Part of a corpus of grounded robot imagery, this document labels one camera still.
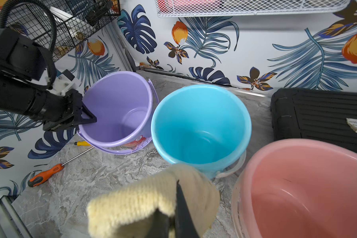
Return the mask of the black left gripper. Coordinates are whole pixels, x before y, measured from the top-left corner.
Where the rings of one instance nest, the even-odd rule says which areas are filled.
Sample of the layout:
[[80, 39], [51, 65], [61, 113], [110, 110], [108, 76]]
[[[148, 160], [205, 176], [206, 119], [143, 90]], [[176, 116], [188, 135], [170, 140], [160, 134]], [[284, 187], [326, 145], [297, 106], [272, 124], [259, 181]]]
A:
[[75, 89], [61, 97], [48, 91], [35, 94], [29, 117], [41, 121], [44, 131], [61, 131], [97, 122], [96, 116], [82, 103], [83, 96]]

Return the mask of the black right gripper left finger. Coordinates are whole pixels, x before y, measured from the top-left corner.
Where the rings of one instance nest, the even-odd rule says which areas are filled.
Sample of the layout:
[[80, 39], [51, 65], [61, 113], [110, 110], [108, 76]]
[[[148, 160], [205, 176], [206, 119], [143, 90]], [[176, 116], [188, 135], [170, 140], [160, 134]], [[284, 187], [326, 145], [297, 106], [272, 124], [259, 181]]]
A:
[[174, 218], [157, 209], [153, 214], [152, 224], [146, 238], [168, 238], [169, 230], [174, 226]]

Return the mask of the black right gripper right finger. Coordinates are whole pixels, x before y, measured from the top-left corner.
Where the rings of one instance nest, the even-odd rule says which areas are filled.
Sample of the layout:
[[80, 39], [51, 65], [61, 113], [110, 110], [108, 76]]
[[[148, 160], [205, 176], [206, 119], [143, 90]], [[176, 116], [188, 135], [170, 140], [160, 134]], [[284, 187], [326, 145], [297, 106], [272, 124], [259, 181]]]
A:
[[199, 238], [199, 235], [193, 224], [189, 208], [186, 204], [186, 200], [177, 181], [177, 201], [175, 210], [175, 235], [176, 238]]

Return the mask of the purple plastic bucket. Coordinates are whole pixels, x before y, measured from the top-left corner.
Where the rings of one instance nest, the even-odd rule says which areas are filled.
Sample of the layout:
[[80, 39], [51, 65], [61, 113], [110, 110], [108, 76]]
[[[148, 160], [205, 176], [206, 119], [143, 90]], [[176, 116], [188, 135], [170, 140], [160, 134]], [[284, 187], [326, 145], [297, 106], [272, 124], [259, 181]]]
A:
[[97, 121], [80, 125], [77, 133], [95, 148], [127, 155], [151, 142], [151, 120], [159, 98], [150, 79], [130, 71], [108, 74], [86, 91], [82, 102]]

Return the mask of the yellow cleaning cloth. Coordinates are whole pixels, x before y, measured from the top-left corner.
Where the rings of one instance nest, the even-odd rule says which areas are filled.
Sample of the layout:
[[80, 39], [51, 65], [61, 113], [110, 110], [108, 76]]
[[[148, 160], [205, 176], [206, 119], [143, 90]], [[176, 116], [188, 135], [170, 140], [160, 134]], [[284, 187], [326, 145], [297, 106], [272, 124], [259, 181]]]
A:
[[202, 237], [216, 218], [220, 192], [203, 173], [186, 164], [164, 170], [92, 199], [87, 205], [92, 238], [143, 238], [160, 211], [174, 218], [180, 185], [191, 220]]

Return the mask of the teal plastic bucket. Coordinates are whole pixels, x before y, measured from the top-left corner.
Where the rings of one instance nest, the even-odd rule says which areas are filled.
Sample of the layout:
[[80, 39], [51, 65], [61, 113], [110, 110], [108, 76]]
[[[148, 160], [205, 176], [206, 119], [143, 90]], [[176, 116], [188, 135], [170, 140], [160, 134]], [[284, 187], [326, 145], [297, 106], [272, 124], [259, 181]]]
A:
[[208, 178], [242, 168], [252, 134], [240, 98], [215, 85], [191, 85], [166, 96], [151, 122], [155, 148], [171, 164], [186, 164]]

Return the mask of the pink plastic bucket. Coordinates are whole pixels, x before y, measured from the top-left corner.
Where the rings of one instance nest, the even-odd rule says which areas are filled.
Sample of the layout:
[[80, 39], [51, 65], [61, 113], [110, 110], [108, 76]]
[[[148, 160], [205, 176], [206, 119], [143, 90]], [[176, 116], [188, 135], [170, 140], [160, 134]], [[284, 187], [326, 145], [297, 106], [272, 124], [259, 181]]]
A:
[[357, 153], [285, 139], [258, 150], [238, 177], [239, 238], [357, 238]]

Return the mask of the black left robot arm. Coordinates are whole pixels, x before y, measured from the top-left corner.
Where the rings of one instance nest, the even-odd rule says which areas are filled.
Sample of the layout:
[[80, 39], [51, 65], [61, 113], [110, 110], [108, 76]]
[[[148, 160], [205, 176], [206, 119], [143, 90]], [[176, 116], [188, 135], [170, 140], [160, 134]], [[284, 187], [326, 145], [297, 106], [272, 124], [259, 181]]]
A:
[[57, 25], [52, 12], [40, 1], [29, 1], [49, 19], [48, 48], [6, 27], [10, 12], [22, 3], [7, 1], [0, 12], [0, 111], [29, 117], [40, 122], [44, 131], [96, 123], [77, 90], [71, 88], [62, 95], [51, 92], [57, 78], [53, 61]]

